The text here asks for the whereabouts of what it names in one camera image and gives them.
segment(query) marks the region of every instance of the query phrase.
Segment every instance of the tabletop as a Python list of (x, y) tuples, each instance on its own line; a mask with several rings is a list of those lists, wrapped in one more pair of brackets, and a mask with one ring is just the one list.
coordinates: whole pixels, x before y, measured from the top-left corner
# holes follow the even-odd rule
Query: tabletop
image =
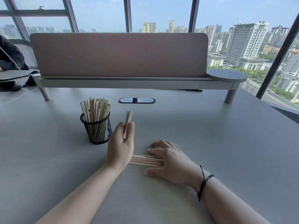
[[(299, 220), (299, 125), (239, 89), (226, 91), (51, 88), (33, 90), (0, 107), (1, 223), (31, 224), (103, 165), (107, 143), (89, 142), (80, 101), (105, 97), (112, 128), (132, 109), (134, 154), (159, 139), (176, 143), (272, 224)], [(122, 97), (154, 104), (120, 104)], [(129, 164), (92, 223), (213, 223), (191, 188), (144, 177)]]

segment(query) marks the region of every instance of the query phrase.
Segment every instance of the person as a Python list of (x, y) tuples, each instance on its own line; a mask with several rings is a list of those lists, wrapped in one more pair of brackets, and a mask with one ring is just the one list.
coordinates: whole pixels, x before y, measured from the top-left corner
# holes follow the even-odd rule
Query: person
[(21, 51), (9, 39), (0, 35), (0, 72), (8, 70), (29, 69)]
[[(130, 162), (134, 130), (135, 124), (131, 122), (124, 134), (124, 123), (119, 123), (110, 137), (105, 164), (36, 224), (89, 224), (111, 185)], [(161, 177), (175, 184), (188, 185), (195, 192), (200, 191), (204, 179), (202, 170), (178, 146), (166, 140), (151, 146), (148, 153), (162, 157), (164, 166), (146, 169), (146, 176)], [(217, 224), (269, 224), (215, 177), (206, 182), (201, 201)]]

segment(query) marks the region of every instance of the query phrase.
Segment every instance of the black bracelet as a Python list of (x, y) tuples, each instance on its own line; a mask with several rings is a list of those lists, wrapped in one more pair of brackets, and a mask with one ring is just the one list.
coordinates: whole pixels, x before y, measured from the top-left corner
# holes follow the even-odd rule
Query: black bracelet
[(208, 181), (211, 177), (215, 177), (215, 176), (214, 176), (213, 174), (211, 174), (211, 175), (209, 175), (209, 176), (207, 177), (207, 179), (204, 178), (204, 181), (202, 182), (202, 184), (201, 184), (201, 186), (200, 186), (200, 191), (199, 191), (198, 194), (197, 194), (197, 197), (198, 197), (199, 201), (200, 201), (200, 197), (202, 196), (202, 191), (204, 190), (204, 187), (205, 187), (207, 181)]

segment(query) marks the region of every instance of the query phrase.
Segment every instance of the sky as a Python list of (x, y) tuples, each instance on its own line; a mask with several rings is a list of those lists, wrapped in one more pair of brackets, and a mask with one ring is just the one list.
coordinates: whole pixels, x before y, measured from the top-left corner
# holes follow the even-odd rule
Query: sky
[[(14, 0), (18, 9), (64, 9), (62, 0)], [(91, 32), (125, 32), (123, 0), (71, 0), (79, 29)], [(189, 26), (192, 0), (130, 0), (132, 29), (143, 29), (143, 22), (155, 22), (161, 32), (169, 20), (177, 26)], [(5, 9), (0, 0), (0, 10)], [(200, 0), (196, 28), (220, 24), (228, 31), (237, 23), (270, 23), (290, 27), (299, 13), (299, 0)], [(26, 26), (53, 26), (56, 31), (70, 29), (67, 17), (23, 17)], [(0, 26), (12, 24), (10, 17), (0, 17)]]

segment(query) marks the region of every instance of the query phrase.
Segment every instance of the hand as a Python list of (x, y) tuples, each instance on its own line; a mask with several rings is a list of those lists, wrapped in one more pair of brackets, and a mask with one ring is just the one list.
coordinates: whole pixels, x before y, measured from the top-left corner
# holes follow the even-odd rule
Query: hand
[(120, 122), (108, 142), (107, 159), (104, 164), (120, 174), (130, 162), (134, 151), (135, 124), (130, 122), (123, 133), (125, 124)]
[(145, 175), (157, 176), (167, 179), (176, 184), (191, 186), (196, 192), (199, 191), (203, 181), (202, 171), (193, 163), (174, 143), (160, 140), (151, 144), (153, 149), (147, 152), (162, 157), (164, 166), (161, 168), (148, 168)]

